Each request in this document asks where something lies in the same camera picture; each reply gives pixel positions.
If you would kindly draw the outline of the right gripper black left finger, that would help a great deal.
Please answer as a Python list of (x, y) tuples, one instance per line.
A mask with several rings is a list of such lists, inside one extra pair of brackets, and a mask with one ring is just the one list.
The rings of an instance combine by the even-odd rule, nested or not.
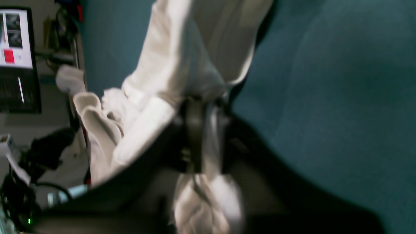
[(146, 151), (117, 175), (84, 195), (33, 217), (31, 234), (175, 234), (163, 198), (155, 214), (133, 211), (151, 180), (165, 167), (192, 174), (202, 170), (205, 107), (188, 99)]

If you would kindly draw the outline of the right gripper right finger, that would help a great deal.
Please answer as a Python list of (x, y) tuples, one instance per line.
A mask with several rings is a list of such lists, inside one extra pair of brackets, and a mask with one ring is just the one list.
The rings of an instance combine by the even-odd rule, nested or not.
[(240, 186), (244, 234), (384, 234), (372, 211), (290, 169), (227, 104), (220, 103), (221, 172)]

